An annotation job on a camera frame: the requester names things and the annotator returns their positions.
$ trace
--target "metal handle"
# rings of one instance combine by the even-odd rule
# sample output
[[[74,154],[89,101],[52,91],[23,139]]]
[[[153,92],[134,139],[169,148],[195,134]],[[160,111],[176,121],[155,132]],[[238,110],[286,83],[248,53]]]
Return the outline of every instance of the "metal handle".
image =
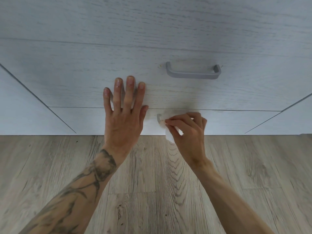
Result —
[[[167,74],[173,78],[189,78],[189,79],[217,79],[221,74],[221,68],[219,65],[213,67],[214,73],[204,72],[204,73],[192,73],[172,70],[169,61],[166,62]]]

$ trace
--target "forearm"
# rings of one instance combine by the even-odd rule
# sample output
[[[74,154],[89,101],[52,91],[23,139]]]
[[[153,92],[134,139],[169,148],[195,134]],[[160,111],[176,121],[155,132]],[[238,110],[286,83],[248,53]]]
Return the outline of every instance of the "forearm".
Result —
[[[61,190],[20,234],[84,233],[116,169],[113,157],[106,150],[101,150],[95,160]]]
[[[227,234],[273,234],[267,224],[222,179],[211,162],[194,170]]]

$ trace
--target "hand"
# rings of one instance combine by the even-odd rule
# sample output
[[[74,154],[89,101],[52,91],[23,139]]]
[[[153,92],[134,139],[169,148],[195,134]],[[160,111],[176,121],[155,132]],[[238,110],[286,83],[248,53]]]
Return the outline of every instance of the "hand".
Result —
[[[171,117],[165,120],[165,122],[182,157],[191,169],[196,169],[209,163],[205,155],[204,146],[204,129],[207,120],[201,117],[200,113],[189,112]],[[178,127],[183,132],[183,135],[180,135],[175,127]]]
[[[143,106],[143,98],[145,94],[145,83],[138,84],[137,96],[133,109],[131,109],[133,91],[135,86],[135,78],[127,77],[127,86],[124,97],[124,107],[121,108],[121,89],[123,80],[115,79],[113,105],[114,111],[110,104],[111,91],[104,89],[103,99],[105,108],[105,149],[111,154],[117,164],[121,165],[130,153],[132,147],[137,143],[138,138],[143,129],[143,121],[148,110],[148,106]]]

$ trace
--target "wooden floor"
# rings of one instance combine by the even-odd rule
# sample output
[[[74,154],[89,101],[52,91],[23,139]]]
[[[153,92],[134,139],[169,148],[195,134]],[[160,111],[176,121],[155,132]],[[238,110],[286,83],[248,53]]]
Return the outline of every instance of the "wooden floor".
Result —
[[[312,233],[312,136],[206,136],[206,155],[275,233]],[[101,136],[0,137],[0,233],[18,233],[74,178]],[[86,233],[225,233],[175,145],[141,136]]]

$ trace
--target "person's left hand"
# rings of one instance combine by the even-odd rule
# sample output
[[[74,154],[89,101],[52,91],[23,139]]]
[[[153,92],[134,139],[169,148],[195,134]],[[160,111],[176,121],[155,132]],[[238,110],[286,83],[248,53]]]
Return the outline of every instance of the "person's left hand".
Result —
[[[132,147],[137,143],[143,129],[143,120],[148,110],[148,106],[143,106],[143,98],[145,94],[145,83],[138,84],[137,95],[133,109],[131,109],[133,92],[135,86],[135,78],[127,77],[127,86],[124,97],[124,107],[121,108],[121,89],[123,80],[115,79],[113,105],[111,108],[109,88],[105,88],[103,92],[104,108],[105,108],[105,149],[111,154],[117,164],[121,165],[131,151]]]

